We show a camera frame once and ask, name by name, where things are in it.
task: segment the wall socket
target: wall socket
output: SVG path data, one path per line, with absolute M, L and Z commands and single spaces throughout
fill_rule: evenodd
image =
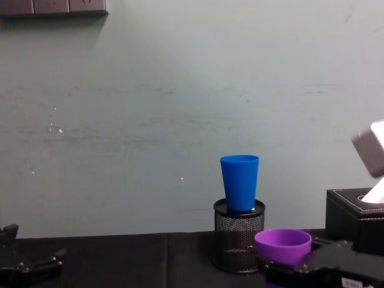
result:
M 34 0 L 35 14 L 69 13 L 68 0 Z
M 32 0 L 0 0 L 0 16 L 30 15 L 33 12 Z
M 99 11 L 102 13 L 106 13 L 106 0 L 70 0 L 70 11 Z

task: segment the black table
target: black table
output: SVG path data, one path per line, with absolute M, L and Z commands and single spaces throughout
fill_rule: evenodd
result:
M 321 236 L 322 230 L 312 230 Z M 66 248 L 60 279 L 36 288 L 255 288 L 259 274 L 231 275 L 211 263 L 213 232 L 19 239 L 31 260 Z

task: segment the light blue wall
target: light blue wall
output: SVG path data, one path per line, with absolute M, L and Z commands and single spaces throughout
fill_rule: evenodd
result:
M 219 158 L 252 153 L 266 225 L 323 227 L 327 188 L 374 184 L 350 137 L 384 118 L 383 14 L 380 0 L 110 0 L 107 19 L 2 23 L 0 224 L 212 230 Z

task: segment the blue cup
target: blue cup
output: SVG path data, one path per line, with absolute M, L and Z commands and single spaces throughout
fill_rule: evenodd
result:
M 231 211 L 250 211 L 256 198 L 259 158 L 230 155 L 220 159 L 227 207 Z

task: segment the purple plastic cup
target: purple plastic cup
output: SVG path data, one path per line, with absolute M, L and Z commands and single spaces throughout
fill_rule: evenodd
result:
M 305 231 L 295 229 L 264 230 L 255 235 L 254 240 L 259 256 L 274 262 L 298 265 L 311 253 L 312 237 Z M 267 283 L 268 288 L 282 288 Z

